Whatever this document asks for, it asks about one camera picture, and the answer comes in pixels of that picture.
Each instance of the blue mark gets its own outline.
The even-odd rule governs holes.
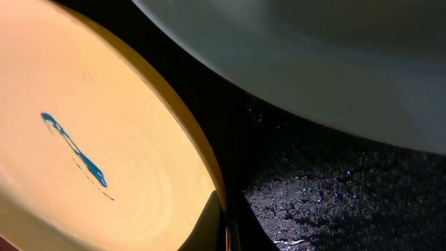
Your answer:
[[[41,113],[40,116],[42,117],[43,121],[45,122],[45,125],[47,125],[48,130],[53,133],[47,124],[47,122],[51,122],[53,127],[58,130],[60,135],[64,138],[64,140],[67,141],[68,145],[70,145],[71,149],[76,153],[77,157],[79,157],[82,162],[86,165],[87,169],[90,171],[90,173],[99,181],[99,183],[106,188],[107,183],[105,182],[104,174],[99,170],[96,165],[94,165],[91,160],[89,160],[80,150],[77,148],[76,144],[71,140],[70,136],[65,132],[65,130],[57,123],[57,121],[48,113]]]

